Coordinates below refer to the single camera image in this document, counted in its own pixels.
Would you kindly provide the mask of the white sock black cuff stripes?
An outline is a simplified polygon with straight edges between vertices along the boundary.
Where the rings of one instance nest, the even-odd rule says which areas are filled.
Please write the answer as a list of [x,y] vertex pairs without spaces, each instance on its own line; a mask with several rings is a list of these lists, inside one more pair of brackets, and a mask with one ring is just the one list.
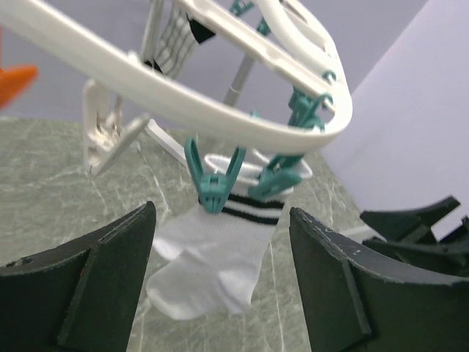
[[190,320],[218,308],[233,314],[250,309],[262,258],[292,189],[266,200],[248,195],[269,162],[250,150],[220,213],[197,202],[186,213],[157,226],[153,249],[168,264],[147,281],[152,304],[174,320]]

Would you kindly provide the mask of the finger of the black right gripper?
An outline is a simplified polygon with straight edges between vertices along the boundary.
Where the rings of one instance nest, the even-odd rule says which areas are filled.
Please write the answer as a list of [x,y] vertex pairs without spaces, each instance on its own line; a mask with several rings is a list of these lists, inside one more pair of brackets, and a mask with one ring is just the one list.
[[424,237],[431,227],[460,206],[455,197],[446,197],[422,208],[407,210],[365,210],[360,219],[384,238],[406,238],[423,231]]
[[371,238],[362,244],[402,263],[442,274],[468,277],[468,241],[421,244]]

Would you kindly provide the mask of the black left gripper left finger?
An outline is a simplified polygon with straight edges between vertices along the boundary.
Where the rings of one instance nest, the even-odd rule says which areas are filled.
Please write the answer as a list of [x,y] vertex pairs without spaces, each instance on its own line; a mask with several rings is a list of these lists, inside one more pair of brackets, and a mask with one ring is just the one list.
[[1,267],[2,351],[126,351],[156,225],[153,202]]

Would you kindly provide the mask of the orange clothespin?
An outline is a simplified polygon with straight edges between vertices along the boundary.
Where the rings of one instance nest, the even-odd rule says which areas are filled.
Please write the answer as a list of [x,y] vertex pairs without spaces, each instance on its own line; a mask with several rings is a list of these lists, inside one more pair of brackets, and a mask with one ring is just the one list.
[[1,67],[1,109],[23,94],[38,75],[38,67],[32,64]]

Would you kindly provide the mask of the clear clothespin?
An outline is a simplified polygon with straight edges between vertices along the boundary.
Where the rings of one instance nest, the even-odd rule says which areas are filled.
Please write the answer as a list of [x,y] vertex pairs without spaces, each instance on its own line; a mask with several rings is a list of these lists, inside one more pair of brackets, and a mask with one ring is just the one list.
[[92,176],[106,172],[146,128],[150,115],[144,113],[123,124],[123,98],[110,101],[110,91],[89,79],[82,92],[84,166]]

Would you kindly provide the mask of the teal clothespin front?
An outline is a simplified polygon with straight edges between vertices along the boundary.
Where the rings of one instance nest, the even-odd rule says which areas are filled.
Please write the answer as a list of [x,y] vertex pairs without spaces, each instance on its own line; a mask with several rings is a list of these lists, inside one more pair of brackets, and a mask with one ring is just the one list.
[[325,124],[317,116],[319,107],[325,108],[325,101],[333,102],[329,93],[320,95],[318,98],[310,98],[305,93],[294,87],[294,92],[289,100],[289,107],[292,110],[288,125],[299,128],[318,127],[325,130]]

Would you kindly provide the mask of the black and white striped sock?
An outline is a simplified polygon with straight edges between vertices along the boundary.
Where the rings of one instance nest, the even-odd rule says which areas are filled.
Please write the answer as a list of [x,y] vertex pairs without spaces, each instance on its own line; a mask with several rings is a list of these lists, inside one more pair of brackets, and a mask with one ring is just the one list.
[[162,1],[150,2],[141,61],[169,78],[176,78],[193,50],[213,38],[215,32],[174,4],[163,34],[158,34],[162,10]]

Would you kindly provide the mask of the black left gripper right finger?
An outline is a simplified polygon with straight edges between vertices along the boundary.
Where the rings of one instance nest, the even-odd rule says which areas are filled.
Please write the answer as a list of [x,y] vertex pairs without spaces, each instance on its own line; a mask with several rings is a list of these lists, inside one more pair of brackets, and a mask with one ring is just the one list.
[[408,265],[301,208],[289,235],[313,351],[466,351],[468,280]]

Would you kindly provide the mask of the white metal drying rack stand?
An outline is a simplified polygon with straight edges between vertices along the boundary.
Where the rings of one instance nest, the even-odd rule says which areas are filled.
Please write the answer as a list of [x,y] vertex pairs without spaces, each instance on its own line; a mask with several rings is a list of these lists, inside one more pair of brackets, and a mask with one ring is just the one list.
[[169,78],[139,65],[134,69],[136,100],[140,105],[179,125],[249,146],[248,132],[258,120],[247,114],[224,108],[212,98],[203,96]]

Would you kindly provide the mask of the teal clothespin being pinched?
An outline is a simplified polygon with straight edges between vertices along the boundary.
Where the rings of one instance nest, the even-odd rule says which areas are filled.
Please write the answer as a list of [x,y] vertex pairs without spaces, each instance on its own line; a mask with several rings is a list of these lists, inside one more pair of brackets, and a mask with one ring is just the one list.
[[186,139],[184,153],[193,184],[199,195],[199,201],[208,213],[220,213],[243,165],[246,149],[236,147],[225,174],[204,170],[199,148],[194,138]]

